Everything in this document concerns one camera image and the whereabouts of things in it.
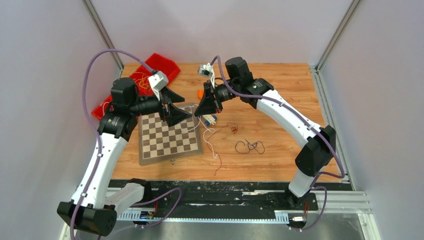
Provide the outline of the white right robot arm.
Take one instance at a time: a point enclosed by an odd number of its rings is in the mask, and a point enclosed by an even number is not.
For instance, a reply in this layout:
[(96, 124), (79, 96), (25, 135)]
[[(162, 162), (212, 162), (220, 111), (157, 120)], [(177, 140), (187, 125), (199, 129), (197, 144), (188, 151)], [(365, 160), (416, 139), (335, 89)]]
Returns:
[(297, 171), (288, 185), (285, 201), (290, 208), (298, 209), (305, 203), (305, 194), (312, 189), (322, 169), (336, 155), (335, 129), (330, 125), (321, 127), (294, 109), (271, 83), (255, 78), (248, 63), (240, 56), (225, 62), (229, 78), (223, 79), (222, 84), (216, 84), (215, 62), (220, 62), (218, 56), (198, 68), (198, 74), (208, 80), (203, 84), (203, 95), (194, 115), (221, 113), (223, 102), (239, 97), (289, 133), (301, 150), (295, 158)]

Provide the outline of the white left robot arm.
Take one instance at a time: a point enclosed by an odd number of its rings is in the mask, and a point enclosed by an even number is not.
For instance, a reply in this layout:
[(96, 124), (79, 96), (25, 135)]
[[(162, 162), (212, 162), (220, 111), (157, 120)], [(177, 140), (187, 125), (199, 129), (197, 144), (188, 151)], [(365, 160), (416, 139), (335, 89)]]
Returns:
[(175, 106), (185, 98), (169, 89), (164, 80), (151, 76), (150, 81), (152, 95), (140, 95), (139, 88), (129, 77), (113, 82), (112, 101), (94, 129), (96, 145), (83, 179), (71, 200), (60, 202), (56, 210), (70, 227), (73, 240), (76, 230), (106, 237), (120, 214), (135, 203), (147, 207), (153, 201), (150, 183), (141, 179), (133, 179), (120, 191), (106, 196), (117, 161), (140, 116), (158, 113), (169, 127), (192, 116)]

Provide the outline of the orange pipe elbow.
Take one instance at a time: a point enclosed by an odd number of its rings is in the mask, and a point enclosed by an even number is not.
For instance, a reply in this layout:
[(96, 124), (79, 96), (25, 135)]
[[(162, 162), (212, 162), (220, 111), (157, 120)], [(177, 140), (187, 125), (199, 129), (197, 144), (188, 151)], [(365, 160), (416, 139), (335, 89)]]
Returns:
[(199, 100), (201, 100), (203, 98), (203, 95), (204, 95), (204, 91), (203, 90), (198, 90), (197, 91), (197, 97), (198, 97)]

